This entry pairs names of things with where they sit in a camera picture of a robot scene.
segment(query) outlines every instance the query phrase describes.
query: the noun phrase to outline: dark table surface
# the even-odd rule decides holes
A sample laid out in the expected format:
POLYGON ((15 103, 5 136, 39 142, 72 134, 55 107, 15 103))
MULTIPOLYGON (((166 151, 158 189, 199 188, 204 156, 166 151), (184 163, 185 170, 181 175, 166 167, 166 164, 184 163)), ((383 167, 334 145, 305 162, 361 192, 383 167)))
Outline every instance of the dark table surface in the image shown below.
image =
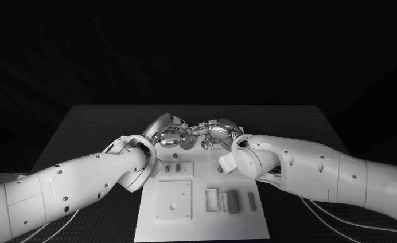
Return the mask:
MULTIPOLYGON (((316 106, 309 105, 77 105, 71 108, 32 173, 87 154, 101 152, 122 136, 139 134, 165 113, 189 125, 227 118, 249 134, 264 134, 322 143, 350 154, 316 106)), ((257 182, 270 240, 262 242, 353 242, 314 216, 298 196, 257 182)), ((104 200, 85 207, 52 241, 133 242, 142 189, 130 193, 119 184, 104 200)), ((347 221, 397 229, 397 220, 357 206, 318 203, 347 221)), ((360 242, 397 242, 397 234, 351 226, 314 210, 332 227, 360 242)), ((71 216, 54 221, 29 242, 42 242, 71 216)), ((10 242, 20 242, 29 232, 10 242)))

